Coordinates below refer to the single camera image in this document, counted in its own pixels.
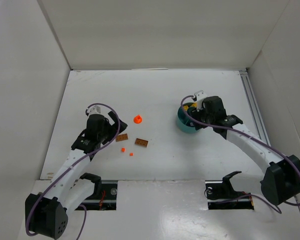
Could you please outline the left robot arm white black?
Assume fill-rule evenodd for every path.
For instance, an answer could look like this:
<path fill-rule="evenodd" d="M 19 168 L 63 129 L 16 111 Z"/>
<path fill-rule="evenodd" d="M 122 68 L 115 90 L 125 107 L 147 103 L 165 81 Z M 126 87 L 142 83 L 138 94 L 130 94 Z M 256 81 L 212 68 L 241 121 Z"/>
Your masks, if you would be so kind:
<path fill-rule="evenodd" d="M 95 154 L 112 143 L 127 124 L 114 110 L 104 116 L 93 108 L 86 115 L 86 128 L 71 145 L 67 159 L 48 187 L 42 193 L 29 194 L 25 200 L 25 231 L 30 237 L 59 239 L 68 225 L 69 215 L 77 208 L 85 210 L 82 202 L 102 189 L 101 177 L 86 170 Z"/>

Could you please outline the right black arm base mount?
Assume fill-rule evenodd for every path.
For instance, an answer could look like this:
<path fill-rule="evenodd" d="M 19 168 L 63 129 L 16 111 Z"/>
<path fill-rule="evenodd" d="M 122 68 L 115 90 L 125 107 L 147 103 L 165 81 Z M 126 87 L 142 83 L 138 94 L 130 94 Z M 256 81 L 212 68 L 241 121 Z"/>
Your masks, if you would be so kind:
<path fill-rule="evenodd" d="M 221 180 L 206 180 L 204 195 L 208 210 L 254 210 L 252 197 L 234 190 L 230 179 L 241 171 L 233 171 Z"/>

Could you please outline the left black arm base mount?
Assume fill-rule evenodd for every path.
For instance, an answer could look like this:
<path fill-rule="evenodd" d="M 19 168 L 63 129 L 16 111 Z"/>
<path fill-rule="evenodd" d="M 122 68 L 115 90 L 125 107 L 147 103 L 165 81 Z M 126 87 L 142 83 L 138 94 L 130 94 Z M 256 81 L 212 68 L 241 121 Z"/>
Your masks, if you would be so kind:
<path fill-rule="evenodd" d="M 93 193 L 81 204 L 88 211 L 115 211 L 117 208 L 117 180 L 102 180 L 100 176 L 84 173 L 80 180 L 88 180 L 94 184 Z"/>

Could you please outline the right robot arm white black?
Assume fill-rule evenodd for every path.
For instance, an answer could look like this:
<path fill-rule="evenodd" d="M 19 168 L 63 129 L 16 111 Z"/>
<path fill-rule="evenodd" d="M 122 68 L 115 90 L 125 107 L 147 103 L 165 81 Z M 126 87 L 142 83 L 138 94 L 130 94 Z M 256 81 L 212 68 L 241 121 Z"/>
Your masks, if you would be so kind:
<path fill-rule="evenodd" d="M 300 194 L 300 160 L 286 156 L 253 134 L 234 114 L 228 115 L 219 96 L 207 96 L 203 91 L 189 95 L 193 103 L 185 109 L 185 116 L 196 129 L 210 127 L 225 140 L 241 149 L 264 174 L 260 182 L 263 196 L 271 204 L 292 205 L 289 200 Z"/>

